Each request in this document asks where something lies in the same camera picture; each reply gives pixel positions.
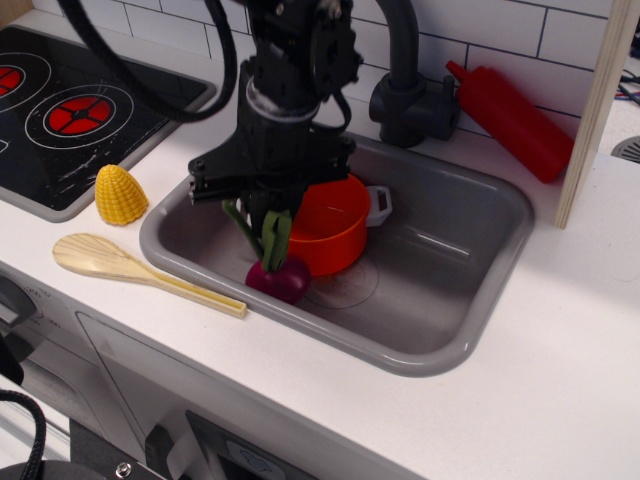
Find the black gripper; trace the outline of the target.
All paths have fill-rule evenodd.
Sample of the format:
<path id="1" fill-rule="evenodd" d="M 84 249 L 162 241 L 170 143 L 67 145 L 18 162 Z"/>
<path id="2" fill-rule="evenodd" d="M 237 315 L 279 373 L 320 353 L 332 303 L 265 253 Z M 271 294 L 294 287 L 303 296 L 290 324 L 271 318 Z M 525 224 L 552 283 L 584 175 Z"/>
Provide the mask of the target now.
<path id="1" fill-rule="evenodd" d="M 347 177 L 355 151 L 342 129 L 315 124 L 318 109 L 279 112 L 244 90 L 231 137 L 189 163 L 191 201 L 240 197 L 253 231 L 262 230 L 267 206 L 294 219 L 309 186 Z"/>

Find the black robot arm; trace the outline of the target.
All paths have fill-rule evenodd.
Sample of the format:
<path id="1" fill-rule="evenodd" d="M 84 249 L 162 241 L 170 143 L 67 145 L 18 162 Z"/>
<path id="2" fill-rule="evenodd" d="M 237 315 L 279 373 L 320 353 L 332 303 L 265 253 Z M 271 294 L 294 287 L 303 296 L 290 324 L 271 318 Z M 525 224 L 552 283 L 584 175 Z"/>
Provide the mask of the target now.
<path id="1" fill-rule="evenodd" d="M 249 1 L 254 55 L 240 65 L 237 125 L 219 147 L 192 160 L 193 202 L 239 199 L 255 235 L 270 212 L 296 215 L 307 189 L 343 180 L 355 142 L 346 127 L 315 122 L 356 81 L 350 1 Z"/>

